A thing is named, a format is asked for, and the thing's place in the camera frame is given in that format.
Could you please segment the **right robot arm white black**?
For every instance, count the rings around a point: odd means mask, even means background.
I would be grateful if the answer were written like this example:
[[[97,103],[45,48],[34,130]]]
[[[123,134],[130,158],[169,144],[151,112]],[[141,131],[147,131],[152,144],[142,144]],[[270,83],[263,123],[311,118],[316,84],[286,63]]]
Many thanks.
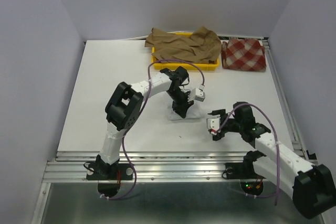
[[[278,140],[273,125],[266,127],[254,117],[255,105],[236,102],[231,112],[214,110],[209,113],[207,128],[213,141],[227,133],[238,133],[253,147],[240,163],[225,163],[224,179],[266,179],[276,186],[278,198],[283,191],[295,208],[312,219],[335,207],[335,184],[330,170],[302,158]]]

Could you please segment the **brown skirt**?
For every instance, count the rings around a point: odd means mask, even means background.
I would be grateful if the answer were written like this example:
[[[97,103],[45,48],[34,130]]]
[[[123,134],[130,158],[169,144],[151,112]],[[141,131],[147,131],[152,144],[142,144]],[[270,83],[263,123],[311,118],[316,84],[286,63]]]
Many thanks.
[[[222,50],[219,37],[204,26],[199,27],[190,36],[152,28],[144,46],[154,48],[152,55],[158,60],[178,59],[204,64],[213,64]]]

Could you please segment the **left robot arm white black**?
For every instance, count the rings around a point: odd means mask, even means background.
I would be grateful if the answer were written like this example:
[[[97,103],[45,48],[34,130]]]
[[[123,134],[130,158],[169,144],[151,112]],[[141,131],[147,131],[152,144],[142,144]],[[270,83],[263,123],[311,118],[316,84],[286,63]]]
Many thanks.
[[[174,71],[168,68],[160,70],[150,80],[135,84],[119,83],[105,108],[107,132],[103,147],[93,162],[83,165],[87,170],[86,179],[132,180],[134,169],[131,163],[119,163],[125,134],[136,123],[148,99],[161,92],[167,92],[173,100],[173,112],[182,119],[186,118],[188,109],[194,104],[191,93],[182,88],[188,79],[187,70],[178,67]]]

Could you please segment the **red plaid skirt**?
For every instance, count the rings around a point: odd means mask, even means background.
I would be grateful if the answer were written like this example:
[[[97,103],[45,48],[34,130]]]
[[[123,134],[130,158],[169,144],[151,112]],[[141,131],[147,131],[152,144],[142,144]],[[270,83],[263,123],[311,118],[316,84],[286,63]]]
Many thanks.
[[[257,39],[230,39],[222,42],[222,66],[224,69],[265,72],[265,47]]]

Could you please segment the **white skirt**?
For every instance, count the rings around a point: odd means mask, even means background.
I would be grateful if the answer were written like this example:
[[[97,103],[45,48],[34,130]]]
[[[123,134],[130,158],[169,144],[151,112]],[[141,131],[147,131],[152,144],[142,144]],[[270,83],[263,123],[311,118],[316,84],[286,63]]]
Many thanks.
[[[198,120],[204,116],[204,112],[201,107],[201,102],[195,101],[194,104],[188,109],[186,117],[182,118],[176,112],[173,111],[171,107],[167,109],[167,119],[170,121],[179,121],[179,120]]]

